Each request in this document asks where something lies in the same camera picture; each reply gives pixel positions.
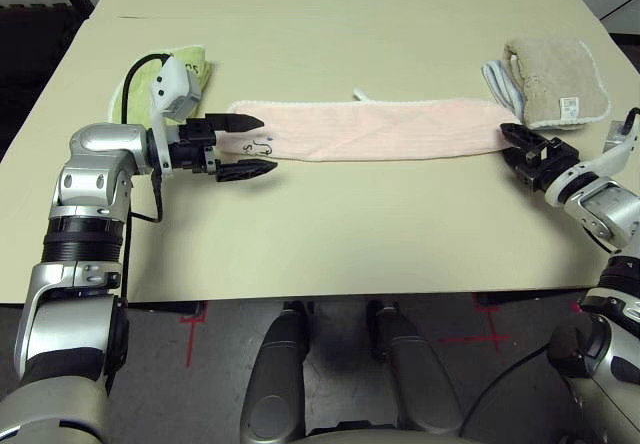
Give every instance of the black cable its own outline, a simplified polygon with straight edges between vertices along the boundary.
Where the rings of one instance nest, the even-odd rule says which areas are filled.
[[[144,56],[141,59],[138,59],[131,69],[127,72],[127,75],[124,78],[124,83],[122,84],[122,108],[120,110],[120,122],[122,124],[127,123],[127,107],[129,104],[129,87],[131,87],[131,81],[135,73],[140,69],[143,65],[145,65],[149,61],[153,61],[155,59],[159,59],[162,61],[162,64],[167,61],[171,57],[169,54],[149,54]],[[156,209],[158,211],[158,217],[153,218],[149,216],[145,216],[144,214],[138,214],[137,212],[131,211],[131,206],[129,206],[129,211],[127,212],[127,223],[125,229],[125,237],[124,237],[124,256],[122,258],[122,283],[120,287],[120,297],[122,299],[127,298],[127,291],[129,285],[129,257],[131,254],[131,235],[133,233],[131,227],[133,218],[142,219],[148,222],[160,222],[163,217],[163,208],[162,208],[162,174],[154,171],[151,174],[151,183],[153,185],[153,194],[156,200]]]
[[[171,57],[169,54],[160,54],[160,53],[149,54],[148,56],[144,56],[138,59],[133,64],[133,66],[131,66],[131,69],[129,69],[129,72],[127,72],[127,75],[124,78],[124,84],[122,84],[122,108],[120,110],[120,122],[122,124],[127,123],[127,107],[129,105],[129,87],[131,86],[131,80],[133,79],[133,76],[135,75],[135,73],[138,72],[138,69],[144,66],[147,62],[153,61],[156,59],[159,59],[160,61],[162,61],[162,64],[164,65],[164,63],[167,62],[167,59],[169,59],[169,57]]]
[[[622,4],[620,4],[618,7],[616,7],[615,9],[613,9],[612,11],[607,12],[604,16],[602,16],[600,18],[600,20],[602,21],[603,19],[606,19],[607,17],[609,17],[611,14],[613,14],[614,12],[619,11],[620,9],[622,9],[624,6],[626,6],[627,4],[629,4],[631,1],[635,1],[635,0],[626,0],[624,1]]]
[[[129,284],[129,254],[131,253],[131,207],[127,212],[127,227],[124,231],[124,257],[122,258],[122,283],[120,286],[120,297],[122,299],[127,298],[128,284]]]
[[[596,236],[593,235],[593,233],[587,229],[586,227],[582,227],[584,229],[584,232],[587,233],[587,235],[591,238],[591,240],[593,242],[595,242],[596,244],[598,244],[598,246],[603,249],[605,252],[609,253],[609,254],[613,254],[613,251],[611,249],[609,249],[607,246],[605,246],[604,244],[602,244],[602,242],[600,242],[600,239],[598,239]]]
[[[147,222],[158,223],[162,221],[162,217],[164,215],[163,207],[162,207],[162,177],[159,171],[153,171],[151,174],[151,185],[153,186],[153,195],[156,200],[156,211],[157,217],[149,217],[144,214],[138,214],[137,212],[132,212],[131,216],[136,219],[141,219]]]
[[[465,428],[467,427],[467,424],[469,424],[469,421],[471,420],[471,417],[473,417],[474,412],[476,411],[476,409],[480,405],[480,402],[482,402],[482,399],[484,398],[484,396],[486,396],[487,393],[496,386],[496,384],[498,384],[502,379],[504,379],[509,374],[511,374],[518,367],[522,366],[523,364],[526,364],[527,362],[529,362],[533,358],[535,358],[535,357],[539,356],[540,354],[542,354],[544,351],[547,350],[548,347],[549,347],[549,344],[545,344],[540,349],[536,349],[532,353],[527,354],[522,359],[520,359],[519,361],[517,361],[516,363],[512,364],[511,366],[509,366],[504,371],[502,371],[498,375],[498,377],[496,377],[493,381],[491,381],[489,383],[489,385],[484,388],[484,391],[482,391],[480,393],[480,395],[478,396],[478,398],[475,400],[475,402],[473,403],[473,405],[469,409],[469,412],[467,412],[467,415],[465,416],[464,420],[462,421],[462,425],[460,426],[460,431],[458,431],[458,436],[459,437],[463,436]]]

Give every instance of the pink towel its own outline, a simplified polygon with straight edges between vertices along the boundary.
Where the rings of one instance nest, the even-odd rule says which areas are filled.
[[[481,154],[507,147],[499,125],[519,122],[502,106],[479,99],[240,101],[229,112],[249,114],[265,125],[245,133],[219,133],[219,150],[302,161],[382,161]]]

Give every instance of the beige towel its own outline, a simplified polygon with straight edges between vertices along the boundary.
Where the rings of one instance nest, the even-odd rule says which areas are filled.
[[[513,39],[503,65],[524,94],[524,121],[532,129],[575,128],[609,115],[598,68],[580,40]]]

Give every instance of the gray floor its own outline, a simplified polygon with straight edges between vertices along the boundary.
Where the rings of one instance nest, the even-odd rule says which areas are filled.
[[[403,312],[433,342],[467,409],[502,369],[541,346],[573,310],[579,294],[500,306],[491,327],[470,294],[402,296]],[[305,362],[307,428],[368,419],[392,423],[395,407],[384,368],[369,357],[366,299],[322,299],[315,304],[312,350]],[[205,322],[193,325],[167,313],[131,312],[127,365],[111,395],[115,443],[234,443],[253,359],[281,302],[209,303]],[[0,394],[17,382],[11,345],[19,311],[0,309]],[[489,394],[468,428],[487,444],[557,442],[583,422],[544,356],[517,370]]]

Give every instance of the white cloth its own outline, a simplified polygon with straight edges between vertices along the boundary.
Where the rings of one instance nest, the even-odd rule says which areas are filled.
[[[523,121],[524,96],[502,62],[498,59],[487,62],[482,66],[482,75],[496,101],[513,112],[520,121]]]

